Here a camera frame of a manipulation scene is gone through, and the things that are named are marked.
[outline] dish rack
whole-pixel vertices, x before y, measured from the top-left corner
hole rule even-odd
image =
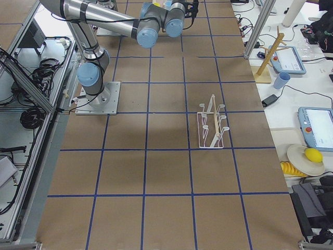
[[[199,107],[202,109],[201,112],[197,112],[199,148],[224,148],[223,134],[230,130],[229,127],[222,126],[223,120],[226,120],[227,117],[221,115],[220,112],[225,108],[225,105],[219,104],[216,108],[215,95],[213,94],[209,100],[207,110],[205,110],[204,103],[199,104]],[[207,122],[212,117],[214,128],[210,129]]]

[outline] mounting plate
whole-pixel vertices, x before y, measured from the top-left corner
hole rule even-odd
[[[107,82],[105,87],[110,90],[110,100],[107,104],[102,105],[101,107],[93,107],[87,104],[87,99],[79,99],[78,107],[87,104],[84,107],[78,108],[75,113],[77,115],[116,115],[118,108],[118,100],[120,94],[121,82]],[[85,91],[82,88],[80,95],[85,95]]]

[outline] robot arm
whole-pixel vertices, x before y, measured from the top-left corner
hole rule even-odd
[[[173,0],[170,10],[145,3],[140,18],[133,18],[114,11],[117,6],[110,0],[98,0],[99,4],[96,0],[94,3],[92,0],[40,0],[51,13],[68,22],[87,61],[78,68],[78,79],[86,92],[87,104],[99,110],[110,100],[111,92],[103,83],[110,59],[108,52],[99,46],[92,25],[131,37],[142,47],[151,48],[161,28],[169,36],[177,37],[183,31],[185,18],[192,18],[193,23],[198,0],[193,4],[185,1]]]
[[[190,17],[189,4],[185,0],[174,0],[170,10],[145,3],[140,19],[105,7],[108,1],[104,0],[100,0],[98,5],[87,0],[40,0],[40,2],[55,15],[71,20],[72,24],[81,26],[91,24],[114,31],[137,39],[144,48],[155,45],[161,28],[171,37],[179,36],[183,30],[184,18]],[[95,43],[96,39],[87,34],[90,33],[88,30],[82,32],[88,36],[88,39],[92,39],[91,43]]]

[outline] table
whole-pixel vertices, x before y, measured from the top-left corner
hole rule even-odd
[[[311,24],[312,21],[309,21],[309,17],[321,17],[325,11],[319,11],[318,5],[316,4],[305,3],[293,24],[289,28],[285,28],[281,23],[284,18],[284,11],[290,6],[290,4],[291,1],[276,1],[275,8],[277,9],[277,15],[268,17],[261,34],[269,34],[276,37],[277,26],[279,26],[280,32],[285,34],[284,40],[286,40],[287,45],[295,46],[302,60],[312,60],[324,57],[325,55],[318,45],[310,45],[306,42],[300,32],[302,25],[294,27],[293,38],[293,26],[296,24]],[[251,9],[251,3],[241,6],[233,5],[233,9],[235,14],[238,14],[237,11]],[[240,14],[242,17],[248,18],[253,25],[255,25],[259,13],[260,8],[255,4],[254,9],[247,12],[241,12]],[[242,26],[248,24],[249,21],[243,19]],[[249,39],[250,34],[251,32],[243,38],[244,42]],[[269,35],[263,35],[260,37],[266,47],[272,45],[274,42],[274,39]],[[261,65],[262,60],[257,58],[257,53],[259,51],[264,51],[264,49],[254,49],[251,53],[249,58],[250,65]],[[308,93],[319,92],[333,97],[333,83],[329,78],[329,74],[331,74],[333,70],[333,62],[331,60],[320,59],[309,63],[305,62],[304,66],[307,73],[304,75],[291,75],[288,85]],[[269,66],[268,68],[273,83],[277,73],[273,68]],[[273,84],[257,84],[257,88],[261,100],[272,94],[275,94],[276,96],[280,96],[281,94],[281,89],[274,89]],[[299,130],[300,125],[297,117],[298,108],[301,106],[329,108],[331,102],[328,98],[319,95],[305,95],[290,88],[285,88],[283,96],[276,103],[265,108],[268,125],[271,129],[280,160],[287,160],[286,150],[290,144],[298,143],[305,145],[301,131]],[[323,155],[326,170],[332,170],[333,154],[324,152]]]

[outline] plastic cup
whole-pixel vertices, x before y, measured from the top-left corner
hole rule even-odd
[[[273,87],[275,89],[281,89],[290,80],[290,74],[285,72],[280,72],[275,79]]]

